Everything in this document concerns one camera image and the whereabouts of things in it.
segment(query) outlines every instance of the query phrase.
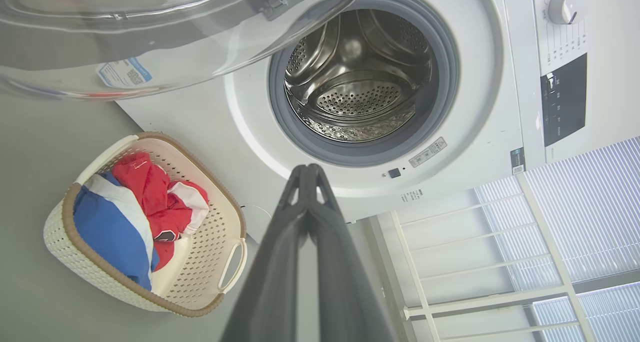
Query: red and white garment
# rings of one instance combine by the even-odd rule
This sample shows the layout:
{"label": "red and white garment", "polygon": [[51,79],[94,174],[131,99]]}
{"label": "red and white garment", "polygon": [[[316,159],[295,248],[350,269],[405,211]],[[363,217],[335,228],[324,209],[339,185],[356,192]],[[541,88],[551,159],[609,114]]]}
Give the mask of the red and white garment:
{"label": "red and white garment", "polygon": [[174,255],[174,241],[181,233],[192,235],[209,213],[207,192],[190,181],[171,182],[148,153],[136,153],[118,161],[112,170],[122,186],[130,189],[149,221],[153,246],[164,267]]}

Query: laundry basket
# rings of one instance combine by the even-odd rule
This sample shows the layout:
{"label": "laundry basket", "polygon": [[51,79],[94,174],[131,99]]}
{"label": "laundry basket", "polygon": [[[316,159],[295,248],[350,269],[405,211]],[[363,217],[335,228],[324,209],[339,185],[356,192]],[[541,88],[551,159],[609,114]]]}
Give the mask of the laundry basket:
{"label": "laundry basket", "polygon": [[[209,198],[209,213],[198,231],[190,237],[183,259],[174,263],[169,273],[156,276],[169,265],[154,272],[153,280],[162,278],[162,284],[167,286],[160,295],[140,287],[93,251],[78,234],[73,217],[74,201],[82,185],[94,173],[110,171],[123,156],[137,152],[148,153],[172,180],[188,180],[200,185]],[[64,199],[46,219],[44,227],[46,248],[95,287],[145,310],[174,312],[186,317],[199,317],[214,310],[238,281],[247,262],[246,234],[245,219],[231,194],[186,149],[160,133],[128,136],[98,156],[71,185]],[[240,264],[223,286],[238,247],[242,250]]]}

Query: basket handle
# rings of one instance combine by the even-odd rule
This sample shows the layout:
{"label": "basket handle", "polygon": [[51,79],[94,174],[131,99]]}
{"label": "basket handle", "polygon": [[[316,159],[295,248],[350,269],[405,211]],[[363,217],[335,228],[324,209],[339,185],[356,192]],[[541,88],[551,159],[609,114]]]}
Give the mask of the basket handle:
{"label": "basket handle", "polygon": [[118,155],[122,150],[126,149],[129,145],[131,145],[134,141],[138,140],[137,135],[129,135],[119,140],[115,144],[111,145],[108,149],[103,151],[95,160],[80,173],[75,182],[78,182],[80,185],[84,185],[91,176],[94,175],[99,169],[101,169],[105,163],[109,162],[114,156]]}
{"label": "basket handle", "polygon": [[[224,281],[225,276],[227,275],[227,269],[231,264],[231,258],[234,257],[234,253],[238,248],[238,246],[241,246],[242,248],[242,257],[240,258],[240,265],[235,270],[235,273],[233,274],[233,277],[231,277],[231,280],[229,280],[226,286],[222,287],[221,286],[222,281]],[[247,242],[244,240],[244,238],[241,238],[240,241],[236,242],[235,245],[233,245],[233,248],[231,249],[231,253],[229,254],[229,258],[226,260],[226,265],[224,266],[224,270],[222,271],[222,276],[220,276],[220,282],[217,283],[217,288],[218,290],[220,290],[221,294],[226,294],[226,292],[231,290],[231,287],[233,287],[236,284],[236,282],[238,282],[238,279],[240,278],[240,275],[242,275],[242,271],[244,271],[245,265],[247,264],[247,255],[248,255],[247,252],[248,252]]]}

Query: gray floor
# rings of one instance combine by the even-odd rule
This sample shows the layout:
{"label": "gray floor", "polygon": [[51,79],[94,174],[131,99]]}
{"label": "gray floor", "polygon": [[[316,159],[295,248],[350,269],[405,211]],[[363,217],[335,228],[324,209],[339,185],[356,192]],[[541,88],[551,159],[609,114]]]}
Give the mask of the gray floor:
{"label": "gray floor", "polygon": [[[0,221],[6,234],[0,244],[3,342],[219,340],[244,278],[214,312],[185,319],[140,310],[106,295],[69,271],[44,246],[45,219],[78,173],[116,140],[139,131],[114,103],[42,102],[0,94]],[[357,225],[349,230],[359,233]],[[355,240],[380,291],[366,243]],[[249,241],[247,266],[257,248]],[[314,253],[308,243],[300,264],[305,277],[299,281],[298,340],[305,342],[318,340]]]}

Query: basket rim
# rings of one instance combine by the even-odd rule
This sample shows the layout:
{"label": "basket rim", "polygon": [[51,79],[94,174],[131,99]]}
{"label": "basket rim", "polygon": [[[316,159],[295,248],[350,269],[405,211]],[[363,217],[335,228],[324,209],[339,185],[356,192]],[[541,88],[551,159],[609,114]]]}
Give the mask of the basket rim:
{"label": "basket rim", "polygon": [[[229,190],[217,179],[217,177],[211,173],[195,156],[193,156],[182,144],[172,139],[171,137],[164,135],[162,133],[155,132],[142,132],[137,134],[137,139],[157,139],[167,142],[176,148],[180,153],[182,153],[186,158],[189,159],[191,163],[193,163],[202,173],[207,176],[213,184],[220,189],[222,194],[229,200],[231,205],[233,205],[233,209],[238,214],[240,219],[240,238],[247,237],[247,224],[245,222],[245,216],[242,213],[242,209],[240,205],[231,195]],[[123,285],[124,287],[130,289],[135,292],[137,295],[154,303],[162,308],[169,310],[170,312],[174,312],[178,315],[183,315],[185,317],[200,317],[206,315],[213,311],[224,298],[224,294],[218,293],[218,295],[211,301],[210,304],[206,305],[203,308],[198,310],[190,310],[188,308],[182,307],[176,303],[172,303],[162,297],[153,294],[153,292],[146,290],[142,286],[138,285],[130,278],[122,274],[122,272],[115,269],[115,267],[111,266],[104,258],[102,258],[96,251],[94,251],[83,239],[80,237],[78,230],[76,230],[76,224],[74,222],[74,203],[76,201],[76,196],[78,192],[80,192],[82,185],[78,182],[74,182],[71,184],[66,194],[64,195],[64,199],[62,201],[62,227],[64,229],[64,233],[66,233],[67,238],[73,244],[73,246],[84,254],[87,258],[89,258],[90,262],[94,265],[98,266],[99,269],[108,274],[115,281]]]}

